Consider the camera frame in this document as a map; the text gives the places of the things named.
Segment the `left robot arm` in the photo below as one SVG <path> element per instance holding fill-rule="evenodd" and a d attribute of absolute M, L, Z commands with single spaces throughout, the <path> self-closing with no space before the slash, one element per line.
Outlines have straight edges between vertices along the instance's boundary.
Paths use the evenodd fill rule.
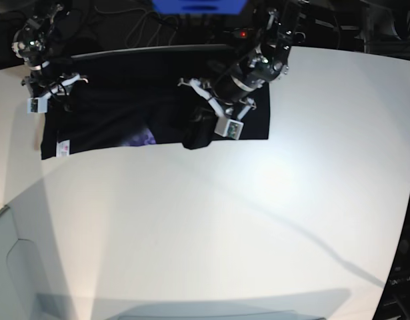
<path fill-rule="evenodd" d="M 215 79 L 181 78 L 219 118 L 237 121 L 257 108 L 251 94 L 287 74 L 301 12 L 309 1 L 264 1 L 254 9 L 252 34 Z"/>

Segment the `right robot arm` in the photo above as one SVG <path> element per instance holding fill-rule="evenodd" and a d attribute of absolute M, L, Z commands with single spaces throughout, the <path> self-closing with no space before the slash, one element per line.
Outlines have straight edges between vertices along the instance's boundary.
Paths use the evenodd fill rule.
<path fill-rule="evenodd" d="M 28 88 L 33 103 L 49 99 L 62 103 L 68 100 L 74 83 L 88 82 L 66 66 L 68 59 L 54 58 L 52 54 L 57 23 L 68 17 L 72 5 L 72 1 L 38 1 L 33 16 L 14 35 L 12 50 L 30 70 L 21 84 Z"/>

